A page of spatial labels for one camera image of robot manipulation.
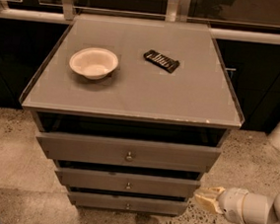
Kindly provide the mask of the grey bottom drawer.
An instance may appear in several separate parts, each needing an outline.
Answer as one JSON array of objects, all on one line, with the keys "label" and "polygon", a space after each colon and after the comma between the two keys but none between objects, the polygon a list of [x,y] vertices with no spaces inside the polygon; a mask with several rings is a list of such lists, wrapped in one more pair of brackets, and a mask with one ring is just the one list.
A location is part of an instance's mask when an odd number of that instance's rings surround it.
[{"label": "grey bottom drawer", "polygon": [[187,207],[185,201],[136,196],[115,196],[84,192],[70,192],[69,200],[75,206],[125,210],[179,216]]}]

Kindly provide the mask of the grey drawer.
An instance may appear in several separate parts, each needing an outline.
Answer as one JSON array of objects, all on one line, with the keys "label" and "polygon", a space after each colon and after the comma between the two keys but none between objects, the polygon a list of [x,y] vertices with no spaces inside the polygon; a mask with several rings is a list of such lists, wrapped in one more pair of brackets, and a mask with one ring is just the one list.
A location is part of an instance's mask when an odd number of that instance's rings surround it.
[{"label": "grey drawer", "polygon": [[36,139],[49,159],[199,173],[209,171],[221,152],[200,145],[57,132],[38,132]]},{"label": "grey drawer", "polygon": [[69,200],[75,206],[125,210],[179,216],[187,207],[185,201],[136,196],[115,196],[84,192],[70,192]]},{"label": "grey drawer", "polygon": [[199,181],[127,173],[107,173],[59,168],[57,178],[65,186],[191,197]]}]

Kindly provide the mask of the grey drawer cabinet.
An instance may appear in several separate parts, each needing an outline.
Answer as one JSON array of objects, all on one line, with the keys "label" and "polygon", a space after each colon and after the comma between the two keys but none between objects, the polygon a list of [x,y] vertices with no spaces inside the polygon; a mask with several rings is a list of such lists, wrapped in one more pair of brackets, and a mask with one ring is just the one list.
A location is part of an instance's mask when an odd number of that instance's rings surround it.
[{"label": "grey drawer cabinet", "polygon": [[[69,66],[86,48],[110,50],[119,64],[91,80]],[[153,49],[180,66],[146,61]],[[38,132],[56,132],[220,148],[244,122],[218,46],[204,25],[85,15],[69,26],[21,96]],[[59,168],[199,181],[206,173],[51,159]],[[185,201],[177,197],[64,185],[70,192]]]}]

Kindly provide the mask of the grey middle drawer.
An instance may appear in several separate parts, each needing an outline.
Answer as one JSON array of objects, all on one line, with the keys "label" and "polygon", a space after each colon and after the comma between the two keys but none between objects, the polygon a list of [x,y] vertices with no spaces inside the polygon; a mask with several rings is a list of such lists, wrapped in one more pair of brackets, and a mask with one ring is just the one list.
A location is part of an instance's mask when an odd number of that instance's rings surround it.
[{"label": "grey middle drawer", "polygon": [[57,178],[65,186],[191,197],[199,181],[127,173],[107,173],[59,168]]}]

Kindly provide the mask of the grey top drawer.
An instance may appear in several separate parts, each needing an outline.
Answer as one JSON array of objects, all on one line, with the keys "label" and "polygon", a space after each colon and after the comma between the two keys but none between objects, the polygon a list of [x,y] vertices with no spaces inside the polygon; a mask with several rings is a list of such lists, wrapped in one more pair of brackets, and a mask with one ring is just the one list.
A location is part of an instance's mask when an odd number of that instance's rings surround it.
[{"label": "grey top drawer", "polygon": [[38,132],[36,139],[49,159],[199,173],[209,171],[221,152],[200,145],[57,132]]}]

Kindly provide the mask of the white paper bowl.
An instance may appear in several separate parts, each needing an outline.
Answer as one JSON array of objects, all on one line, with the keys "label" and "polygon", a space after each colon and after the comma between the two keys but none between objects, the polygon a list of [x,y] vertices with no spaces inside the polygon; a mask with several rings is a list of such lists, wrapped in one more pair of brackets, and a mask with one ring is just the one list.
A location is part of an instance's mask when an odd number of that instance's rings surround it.
[{"label": "white paper bowl", "polygon": [[90,80],[103,79],[118,64],[118,58],[110,50],[91,47],[74,53],[69,62],[72,71]]}]

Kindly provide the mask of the metal window railing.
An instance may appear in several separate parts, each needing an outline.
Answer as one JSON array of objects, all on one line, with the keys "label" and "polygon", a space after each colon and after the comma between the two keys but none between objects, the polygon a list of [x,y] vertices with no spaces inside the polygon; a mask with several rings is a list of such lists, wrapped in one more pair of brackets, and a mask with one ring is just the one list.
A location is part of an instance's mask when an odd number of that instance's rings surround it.
[{"label": "metal window railing", "polygon": [[0,17],[11,19],[85,15],[203,24],[216,39],[280,44],[280,0],[0,0]]}]

